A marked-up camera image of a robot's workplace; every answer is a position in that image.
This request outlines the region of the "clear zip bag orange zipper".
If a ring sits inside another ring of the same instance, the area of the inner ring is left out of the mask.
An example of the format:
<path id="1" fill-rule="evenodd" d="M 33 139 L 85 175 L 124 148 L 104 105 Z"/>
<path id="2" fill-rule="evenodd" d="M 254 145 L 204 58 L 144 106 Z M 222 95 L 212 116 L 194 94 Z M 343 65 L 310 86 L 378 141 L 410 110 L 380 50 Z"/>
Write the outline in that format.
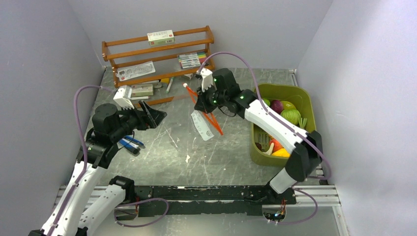
<path id="1" fill-rule="evenodd" d="M 185 161 L 196 158 L 212 158 L 222 153 L 222 129 L 217 123 L 215 113 L 205 114 L 194 109 L 197 93 L 190 85 L 181 89 L 184 99 L 180 102 L 179 140 Z"/>

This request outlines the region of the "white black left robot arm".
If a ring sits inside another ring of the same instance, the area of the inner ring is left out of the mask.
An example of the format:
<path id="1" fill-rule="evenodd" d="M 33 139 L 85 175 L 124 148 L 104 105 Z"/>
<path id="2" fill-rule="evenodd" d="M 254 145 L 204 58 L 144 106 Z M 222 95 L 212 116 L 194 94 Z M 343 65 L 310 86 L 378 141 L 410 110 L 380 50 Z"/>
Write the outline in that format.
<path id="1" fill-rule="evenodd" d="M 55 210 L 39 230 L 31 236 L 91 236 L 113 209 L 128 205 L 136 197 L 134 181 L 116 176 L 98 200 L 87 207 L 100 178 L 108 170 L 119 151 L 118 142 L 135 130 L 155 129 L 167 116 L 164 111 L 140 102 L 140 109 L 129 105 L 119 110 L 105 103 L 95 109 L 93 127 L 87 133 L 77 156 L 72 177 Z"/>

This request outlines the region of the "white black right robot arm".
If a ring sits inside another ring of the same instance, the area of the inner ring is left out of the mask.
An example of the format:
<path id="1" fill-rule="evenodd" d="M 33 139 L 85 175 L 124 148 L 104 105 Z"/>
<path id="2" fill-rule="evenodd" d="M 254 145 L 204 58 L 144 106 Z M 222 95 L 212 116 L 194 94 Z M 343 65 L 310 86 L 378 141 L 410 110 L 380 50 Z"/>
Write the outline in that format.
<path id="1" fill-rule="evenodd" d="M 269 182 L 266 199 L 276 204 L 284 192 L 310 176 L 323 160 L 321 135 L 297 127 L 266 103 L 254 91 L 241 89 L 233 73 L 226 68 L 212 72 L 203 68 L 196 73 L 201 86 L 197 89 L 194 109 L 205 114 L 226 107 L 274 137 L 290 154 L 284 168 Z"/>

